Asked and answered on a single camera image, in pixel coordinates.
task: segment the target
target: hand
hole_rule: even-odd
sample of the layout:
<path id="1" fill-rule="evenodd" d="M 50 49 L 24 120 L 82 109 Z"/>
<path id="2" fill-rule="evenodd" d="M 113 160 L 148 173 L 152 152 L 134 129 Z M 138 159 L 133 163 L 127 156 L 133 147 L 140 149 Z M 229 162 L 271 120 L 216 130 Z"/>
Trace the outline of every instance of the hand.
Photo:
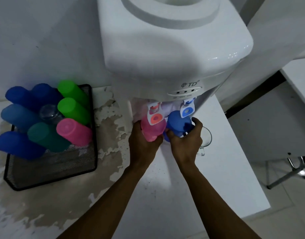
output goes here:
<path id="1" fill-rule="evenodd" d="M 140 121 L 136 122 L 128 139 L 131 157 L 130 167 L 146 171 L 154 160 L 162 141 L 163 136 L 161 135 L 155 141 L 147 142 L 141 131 Z"/>
<path id="2" fill-rule="evenodd" d="M 195 123 L 194 129 L 183 138 L 174 135 L 171 130 L 167 131 L 171 151 L 180 170 L 186 166 L 194 166 L 195 157 L 202 145 L 201 130 L 203 125 L 195 117 L 192 118 L 192 121 Z"/>

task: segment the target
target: blue cup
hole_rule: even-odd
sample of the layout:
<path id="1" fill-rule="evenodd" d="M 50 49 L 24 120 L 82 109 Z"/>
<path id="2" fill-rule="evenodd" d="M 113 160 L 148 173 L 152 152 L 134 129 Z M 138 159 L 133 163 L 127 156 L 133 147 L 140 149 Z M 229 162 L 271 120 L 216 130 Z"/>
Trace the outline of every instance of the blue cup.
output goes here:
<path id="1" fill-rule="evenodd" d="M 186 132 L 191 132 L 193 124 L 189 116 L 182 118 L 180 111 L 173 111 L 169 114 L 166 128 L 170 129 L 176 136 L 181 137 Z M 166 132 L 163 133 L 167 142 L 170 142 Z"/>
<path id="2" fill-rule="evenodd" d="M 0 151 L 33 160 L 41 157 L 46 148 L 31 142 L 25 133 L 10 131 L 0 135 Z"/>
<path id="3" fill-rule="evenodd" d="M 42 107 L 42 104 L 27 89 L 21 86 L 15 86 L 8 89 L 5 97 L 12 103 L 22 105 L 36 113 L 38 113 Z"/>
<path id="4" fill-rule="evenodd" d="M 57 105 L 63 99 L 59 91 L 48 84 L 38 84 L 31 90 L 31 94 L 36 97 L 42 105 Z"/>
<path id="5" fill-rule="evenodd" d="M 1 112 L 1 118 L 15 125 L 21 132 L 27 132 L 31 126 L 42 122 L 38 114 L 19 104 L 11 104 Z"/>

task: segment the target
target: right hand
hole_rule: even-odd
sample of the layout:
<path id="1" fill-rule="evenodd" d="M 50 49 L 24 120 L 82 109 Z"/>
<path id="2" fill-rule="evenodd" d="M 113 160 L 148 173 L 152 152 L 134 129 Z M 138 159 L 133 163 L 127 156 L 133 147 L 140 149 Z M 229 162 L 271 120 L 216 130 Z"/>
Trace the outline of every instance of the right hand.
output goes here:
<path id="1" fill-rule="evenodd" d="M 195 123 L 194 129 L 183 138 L 180 138 L 171 130 L 167 131 L 170 140 L 171 151 L 180 169 L 194 165 L 195 157 L 202 145 L 201 130 L 202 123 L 195 117 L 192 118 Z"/>

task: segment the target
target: mesh basket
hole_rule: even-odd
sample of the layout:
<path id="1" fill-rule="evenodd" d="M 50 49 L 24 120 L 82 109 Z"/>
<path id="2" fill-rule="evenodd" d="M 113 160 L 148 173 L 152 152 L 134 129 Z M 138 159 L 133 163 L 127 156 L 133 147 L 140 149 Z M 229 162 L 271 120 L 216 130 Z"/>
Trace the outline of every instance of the mesh basket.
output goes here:
<path id="1" fill-rule="evenodd" d="M 97 141 L 94 120 L 92 88 L 90 85 L 79 85 L 90 98 L 91 124 L 93 140 L 84 147 L 73 144 L 60 153 L 47 150 L 36 160 L 25 160 L 8 154 L 4 171 L 4 180 L 16 191 L 46 185 L 55 181 L 70 178 L 94 171 L 97 168 Z"/>

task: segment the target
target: left hand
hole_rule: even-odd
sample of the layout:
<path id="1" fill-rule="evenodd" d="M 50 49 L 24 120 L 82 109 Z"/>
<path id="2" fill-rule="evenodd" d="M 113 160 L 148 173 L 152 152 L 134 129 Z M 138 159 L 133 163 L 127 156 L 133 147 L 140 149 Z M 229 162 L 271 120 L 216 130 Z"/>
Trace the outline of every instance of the left hand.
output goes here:
<path id="1" fill-rule="evenodd" d="M 140 121 L 136 122 L 128 139 L 131 159 L 130 167 L 146 171 L 154 160 L 162 141 L 163 136 L 160 135 L 155 141 L 147 142 L 141 131 Z"/>

